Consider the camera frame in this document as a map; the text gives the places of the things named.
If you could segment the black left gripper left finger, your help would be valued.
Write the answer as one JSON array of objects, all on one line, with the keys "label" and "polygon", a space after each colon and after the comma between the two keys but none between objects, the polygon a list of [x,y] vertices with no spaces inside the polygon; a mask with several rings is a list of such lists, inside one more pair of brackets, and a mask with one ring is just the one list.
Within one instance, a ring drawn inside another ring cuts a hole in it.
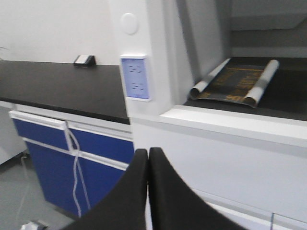
[{"label": "black left gripper left finger", "polygon": [[115,187],[65,230],[145,230],[148,154],[137,149]]}]

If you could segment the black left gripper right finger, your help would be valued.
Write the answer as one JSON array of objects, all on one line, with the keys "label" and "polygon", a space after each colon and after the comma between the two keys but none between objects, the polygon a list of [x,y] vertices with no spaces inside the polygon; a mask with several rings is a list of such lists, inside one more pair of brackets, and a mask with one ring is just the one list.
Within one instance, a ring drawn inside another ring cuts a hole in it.
[{"label": "black left gripper right finger", "polygon": [[155,230],[243,229],[195,194],[160,147],[149,151],[149,202]]}]

